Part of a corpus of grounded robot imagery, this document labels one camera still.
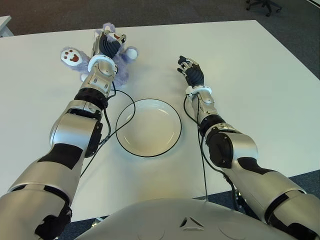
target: purple teddy bear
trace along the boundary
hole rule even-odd
[[[103,25],[103,30],[109,30],[111,32],[111,34],[107,36],[107,40],[110,42],[116,41],[120,37],[120,35],[115,33],[116,28],[112,23],[105,23]],[[100,33],[101,30],[97,29],[94,33],[94,37],[96,38]],[[125,49],[124,44],[121,45],[119,51],[112,59],[118,68],[118,72],[113,81],[116,87],[126,84],[129,79],[127,65],[133,63],[138,55],[138,50],[135,47],[129,46]],[[88,63],[90,59],[91,58],[83,51],[77,50],[74,47],[65,47],[61,51],[61,61],[72,70],[82,73],[82,81],[84,81],[89,74]]]

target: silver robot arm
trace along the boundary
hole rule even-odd
[[[261,221],[299,240],[319,239],[320,200],[281,173],[260,167],[252,138],[219,116],[199,65],[183,56],[178,64],[212,163],[231,179]]]
[[[84,158],[98,148],[117,72],[112,58],[126,40],[97,36],[80,90],[52,127],[50,152],[33,162],[0,198],[0,239],[52,240],[70,222]]]

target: teddy bear ear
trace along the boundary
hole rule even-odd
[[[112,33],[115,33],[115,32],[116,32],[115,25],[113,25],[113,24],[110,23],[110,22],[107,22],[107,23],[103,24],[103,29],[104,29],[104,30],[109,30],[109,31],[112,32]]]
[[[96,38],[100,35],[100,32],[101,32],[101,31],[98,32],[97,30],[94,31],[94,34],[93,34],[94,39],[96,39]]]

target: floor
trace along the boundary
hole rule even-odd
[[[261,6],[247,11],[245,0],[0,0],[0,16],[11,15],[8,27],[15,35],[94,29],[106,22],[131,27],[257,20],[320,78],[320,9],[306,0],[274,1],[283,9],[276,13],[273,8],[272,15],[266,17],[267,9]],[[265,74],[273,73],[266,69]],[[320,170],[291,179],[320,198]],[[230,196],[230,192],[223,192],[209,196],[209,200],[232,208]],[[92,222],[71,223],[59,239],[74,239]]]

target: black cable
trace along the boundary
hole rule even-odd
[[[112,82],[112,86],[113,86],[113,89],[115,90],[115,89],[116,89],[116,86],[115,86],[115,83],[114,83],[114,82]],[[109,96],[106,100],[109,100],[109,99],[113,98],[115,95],[117,95],[117,90],[114,91],[114,94],[112,94],[111,96]]]
[[[199,97],[198,97],[198,107],[197,107],[197,113],[196,113],[196,119],[197,119],[197,131],[198,131],[198,142],[199,142],[199,148],[200,148],[200,152],[201,152],[201,159],[202,159],[202,167],[203,167],[203,177],[204,177],[204,188],[205,188],[205,200],[208,202],[208,189],[207,189],[207,178],[206,178],[206,168],[205,168],[205,161],[204,161],[204,156],[202,154],[202,150],[201,150],[201,143],[200,143],[200,129],[199,129]]]
[[[197,94],[195,94],[195,96],[196,96],[197,99],[198,99],[197,120],[199,120],[199,101],[200,101],[200,99],[199,99],[199,96],[198,96]],[[198,124],[198,121],[194,120],[194,119],[188,114],[188,112],[187,112],[187,110],[186,110],[186,99],[187,99],[187,96],[185,96],[184,101],[183,101],[183,109],[184,109],[185,114],[186,114],[192,121],[194,121],[194,122],[197,124],[197,127],[198,127],[198,142],[199,142],[199,145],[200,145],[201,158],[202,158],[203,167],[204,167],[204,162],[203,162],[203,160],[205,160],[206,163],[207,163],[214,171],[216,171],[216,172],[218,172],[218,173],[221,173],[221,174],[223,175],[223,178],[224,178],[224,179],[227,181],[227,183],[230,184],[230,186],[231,186],[231,199],[232,199],[233,208],[234,208],[234,210],[239,211],[239,207],[238,207],[238,204],[237,204],[237,201],[236,201],[236,189],[235,189],[235,186],[234,186],[233,182],[231,181],[231,179],[230,179],[223,171],[218,170],[217,168],[215,168],[214,166],[212,166],[212,165],[209,163],[209,161],[208,161],[208,159],[207,159],[207,157],[206,157],[206,155],[205,155],[205,153],[204,153],[204,149],[203,149],[204,137],[202,136],[201,142],[200,142],[200,137],[199,137],[199,135],[200,135],[200,133],[199,133],[199,124]]]
[[[113,133],[111,133],[111,127],[109,128],[109,125],[110,125],[110,122],[109,122],[109,119],[107,117],[107,113],[106,113],[106,109],[103,110],[103,113],[104,113],[104,116],[105,116],[105,120],[107,121],[107,124],[108,124],[108,128],[110,129],[110,131],[108,132],[108,135],[99,143],[99,148],[96,150],[96,152],[94,153],[94,155],[92,156],[90,162],[87,164],[87,166],[85,167],[85,169],[83,170],[83,172],[81,173],[80,175],[80,178],[82,177],[82,175],[86,172],[86,170],[88,169],[89,165],[92,163],[92,161],[94,160],[95,156],[97,155],[97,153],[99,152],[99,150],[102,148],[102,146],[117,132],[119,131],[120,129],[122,129],[125,125],[127,125],[135,116],[136,114],[136,104],[135,104],[135,101],[132,99],[131,96],[129,96],[126,92],[124,91],[121,91],[121,90],[116,90],[116,89],[111,89],[111,91],[114,91],[114,92],[121,92],[125,95],[127,95],[130,100],[132,101],[132,104],[133,104],[133,114],[132,116],[130,117],[130,119],[125,122],[122,126],[120,126],[119,128],[115,129],[115,131]]]
[[[111,134],[111,125],[110,125],[110,122],[109,122],[109,118],[107,116],[106,108],[103,109],[103,113],[104,113],[106,124],[108,125],[108,134],[107,134],[106,138],[109,138],[110,134]]]
[[[194,122],[199,126],[198,122],[197,122],[196,120],[194,120],[194,118],[193,118],[192,116],[190,116],[189,113],[187,112],[187,110],[186,110],[186,100],[187,100],[187,96],[185,96],[184,101],[183,101],[183,109],[184,109],[184,112],[185,112],[185,114],[186,114],[192,121],[194,121]]]
[[[136,114],[136,104],[135,104],[135,101],[132,99],[132,97],[131,96],[129,96],[126,92],[124,92],[124,91],[121,91],[121,90],[115,90],[116,92],[120,92],[120,93],[123,93],[123,94],[125,94],[125,95],[127,95],[128,96],[128,98],[130,98],[130,100],[131,100],[131,102],[133,103],[133,114],[132,114],[132,116],[130,117],[130,119],[127,121],[127,122],[125,122],[121,127],[119,127],[119,128],[117,128],[113,133],[111,133],[111,135],[109,136],[109,138],[111,138],[117,131],[119,131],[120,129],[122,129],[125,125],[127,125],[133,118],[134,118],[134,116],[135,116],[135,114]]]

